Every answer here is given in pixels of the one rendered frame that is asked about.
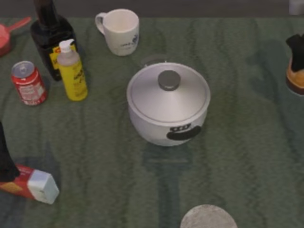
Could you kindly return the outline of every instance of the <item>yellow bottle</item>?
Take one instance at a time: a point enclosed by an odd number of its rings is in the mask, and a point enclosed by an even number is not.
[[[71,48],[73,41],[69,39],[59,43],[61,53],[57,62],[67,97],[72,101],[81,101],[87,97],[88,89],[80,56]]]

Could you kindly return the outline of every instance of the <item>soda can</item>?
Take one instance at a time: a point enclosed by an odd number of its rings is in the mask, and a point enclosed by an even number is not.
[[[11,78],[24,104],[35,106],[46,100],[47,91],[38,69],[32,62],[16,63],[12,68]]]

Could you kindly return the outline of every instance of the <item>red pan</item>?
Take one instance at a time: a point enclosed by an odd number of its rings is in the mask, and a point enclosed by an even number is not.
[[[27,17],[8,27],[0,24],[0,56],[7,54],[11,50],[10,32],[28,24],[30,21],[31,17]]]

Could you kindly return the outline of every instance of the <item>white mug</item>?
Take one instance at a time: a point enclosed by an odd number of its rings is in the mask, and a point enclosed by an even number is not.
[[[126,56],[135,51],[139,40],[139,18],[128,9],[115,9],[95,17],[98,30],[104,34],[113,54]]]

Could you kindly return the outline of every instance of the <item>green table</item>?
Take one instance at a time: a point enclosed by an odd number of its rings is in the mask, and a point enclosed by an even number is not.
[[[304,227],[304,98],[285,85],[285,39],[304,32],[303,19],[142,19],[129,57],[110,53],[94,19],[70,22],[86,100],[69,101],[48,80],[45,103],[21,103],[13,64],[32,61],[49,78],[28,27],[0,58],[11,156],[52,173],[61,189],[52,206],[0,192],[2,228],[177,228],[200,204],[222,207],[240,228]],[[179,147],[147,143],[129,120],[127,84],[154,54],[196,69],[211,89],[203,132]]]

